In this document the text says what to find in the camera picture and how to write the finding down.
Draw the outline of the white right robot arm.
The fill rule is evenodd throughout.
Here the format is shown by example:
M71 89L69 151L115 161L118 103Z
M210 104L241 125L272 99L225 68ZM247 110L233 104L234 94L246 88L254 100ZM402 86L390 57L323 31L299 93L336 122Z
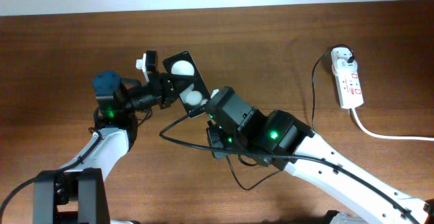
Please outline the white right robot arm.
M320 188L367 223L432 223L433 205L383 183L335 149L292 114L268 115L230 87L215 90L204 104L219 136L216 150L245 155Z

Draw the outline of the black smartphone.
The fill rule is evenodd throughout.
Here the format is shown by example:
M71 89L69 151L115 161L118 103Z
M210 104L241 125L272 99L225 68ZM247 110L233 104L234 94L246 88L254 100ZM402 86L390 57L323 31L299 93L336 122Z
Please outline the black smartphone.
M174 91L186 113L199 108L210 99L210 93L190 52L183 51L166 58L163 66L171 78Z

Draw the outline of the white power strip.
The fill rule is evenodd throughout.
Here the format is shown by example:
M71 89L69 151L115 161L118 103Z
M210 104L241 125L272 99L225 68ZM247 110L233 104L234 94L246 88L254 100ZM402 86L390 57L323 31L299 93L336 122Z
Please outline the white power strip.
M338 56L354 56L349 48L338 47L331 51L331 58ZM354 109L363 104L358 72L335 76L340 106L342 109Z

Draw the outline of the white USB charger adapter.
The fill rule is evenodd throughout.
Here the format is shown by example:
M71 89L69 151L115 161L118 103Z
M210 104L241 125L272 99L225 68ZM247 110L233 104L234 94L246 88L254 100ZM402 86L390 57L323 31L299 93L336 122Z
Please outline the white USB charger adapter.
M355 73L358 70L358 64L354 56L332 57L332 72L335 76Z

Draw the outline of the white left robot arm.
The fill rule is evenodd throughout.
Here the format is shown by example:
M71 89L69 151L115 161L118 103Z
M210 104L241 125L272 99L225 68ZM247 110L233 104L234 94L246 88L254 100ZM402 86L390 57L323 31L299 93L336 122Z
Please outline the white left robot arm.
M35 178L34 223L113 223L104 182L115 164L134 145L138 112L169 107L175 100L169 76L157 70L157 53L146 51L136 61L145 84L114 71L93 80L98 103L90 141L68 163Z

